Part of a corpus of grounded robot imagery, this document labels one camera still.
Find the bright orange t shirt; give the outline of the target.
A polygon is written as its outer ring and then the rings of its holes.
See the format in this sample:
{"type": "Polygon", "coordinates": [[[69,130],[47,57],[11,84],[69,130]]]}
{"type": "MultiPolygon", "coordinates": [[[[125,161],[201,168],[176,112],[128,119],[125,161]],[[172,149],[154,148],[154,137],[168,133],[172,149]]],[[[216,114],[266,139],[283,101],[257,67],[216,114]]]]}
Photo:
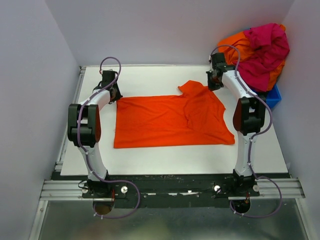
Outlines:
{"type": "Polygon", "coordinates": [[[207,86],[189,80],[178,90],[180,95],[118,100],[114,148],[235,144],[226,108],[207,86]]]}

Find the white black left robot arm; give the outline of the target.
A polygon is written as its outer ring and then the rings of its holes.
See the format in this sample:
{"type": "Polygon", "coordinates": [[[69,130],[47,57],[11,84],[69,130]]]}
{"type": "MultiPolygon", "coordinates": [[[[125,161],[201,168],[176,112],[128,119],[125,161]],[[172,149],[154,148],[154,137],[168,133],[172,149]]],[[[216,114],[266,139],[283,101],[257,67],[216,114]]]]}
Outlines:
{"type": "Polygon", "coordinates": [[[111,185],[106,182],[108,170],[103,164],[99,141],[102,135],[100,110],[123,96],[118,87],[119,72],[101,70],[101,81],[92,94],[81,103],[68,107],[67,137],[80,151],[87,171],[88,180],[96,181],[93,191],[101,198],[107,197],[111,185]]]}

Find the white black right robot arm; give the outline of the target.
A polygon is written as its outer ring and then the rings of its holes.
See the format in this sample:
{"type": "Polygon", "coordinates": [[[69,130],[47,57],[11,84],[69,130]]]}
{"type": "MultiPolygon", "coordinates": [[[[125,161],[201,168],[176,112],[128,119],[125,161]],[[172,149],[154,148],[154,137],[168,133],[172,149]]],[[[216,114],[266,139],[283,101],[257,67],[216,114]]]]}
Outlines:
{"type": "Polygon", "coordinates": [[[237,160],[232,172],[230,191],[241,196],[255,185],[253,173],[253,149],[265,123],[266,107],[264,100],[241,78],[234,65],[227,64],[222,52],[209,57],[210,70],[206,72],[208,88],[211,91],[226,87],[237,100],[232,123],[237,131],[237,160]]]}

